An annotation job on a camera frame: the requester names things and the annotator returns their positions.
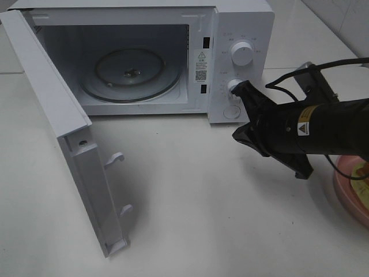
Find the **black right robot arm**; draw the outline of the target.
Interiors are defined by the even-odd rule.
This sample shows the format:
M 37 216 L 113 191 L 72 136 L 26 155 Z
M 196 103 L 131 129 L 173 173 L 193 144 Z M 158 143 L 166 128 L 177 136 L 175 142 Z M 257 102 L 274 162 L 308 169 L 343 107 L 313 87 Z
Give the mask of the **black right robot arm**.
M 241 98 L 249 122 L 232 137 L 263 157 L 272 157 L 308 179 L 308 155 L 354 155 L 368 159 L 368 99 L 318 102 L 316 92 L 305 100 L 277 104 L 249 81 L 231 92 Z

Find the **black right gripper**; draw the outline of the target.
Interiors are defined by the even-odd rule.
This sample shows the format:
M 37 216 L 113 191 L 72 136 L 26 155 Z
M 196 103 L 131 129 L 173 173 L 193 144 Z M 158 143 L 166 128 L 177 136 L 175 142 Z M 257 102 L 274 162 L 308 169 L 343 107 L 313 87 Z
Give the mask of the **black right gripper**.
M 301 108 L 301 101 L 277 104 L 249 81 L 236 85 L 231 94 L 241 98 L 249 117 L 249 123 L 234 131 L 233 139 L 262 156 L 276 157 L 297 179 L 309 179 L 313 168 L 296 142 L 297 120 L 290 119 Z

